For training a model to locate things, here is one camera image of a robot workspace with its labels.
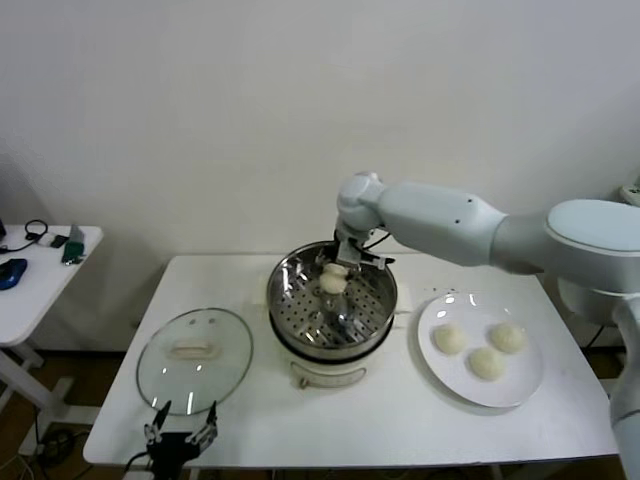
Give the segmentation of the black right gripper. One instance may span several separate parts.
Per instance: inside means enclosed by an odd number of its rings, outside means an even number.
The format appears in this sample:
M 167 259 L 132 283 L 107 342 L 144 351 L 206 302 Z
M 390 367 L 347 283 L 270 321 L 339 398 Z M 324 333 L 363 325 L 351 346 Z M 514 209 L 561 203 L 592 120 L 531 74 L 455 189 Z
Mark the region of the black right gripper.
M 371 252 L 360 252 L 360 240 L 350 232 L 336 228 L 334 237 L 337 243 L 335 262 L 347 268 L 358 268 L 360 263 L 375 267 L 378 270 L 385 270 L 390 264 L 395 262 L 392 257 L 384 257 L 372 254 Z M 318 254 L 315 264 L 323 268 L 330 261 L 330 257 L 324 253 Z

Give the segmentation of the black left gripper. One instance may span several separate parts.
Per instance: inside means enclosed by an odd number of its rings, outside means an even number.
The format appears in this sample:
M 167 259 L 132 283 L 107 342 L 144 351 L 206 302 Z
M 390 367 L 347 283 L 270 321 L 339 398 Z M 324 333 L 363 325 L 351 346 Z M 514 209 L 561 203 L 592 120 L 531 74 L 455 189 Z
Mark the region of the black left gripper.
M 144 425 L 146 449 L 151 460 L 150 471 L 155 480 L 178 479 L 184 464 L 197 458 L 201 453 L 201 447 L 209 447 L 218 436 L 216 401 L 209 409 L 205 424 L 191 434 L 161 434 L 170 409 L 171 401 L 167 401 L 156 413 L 153 421 Z

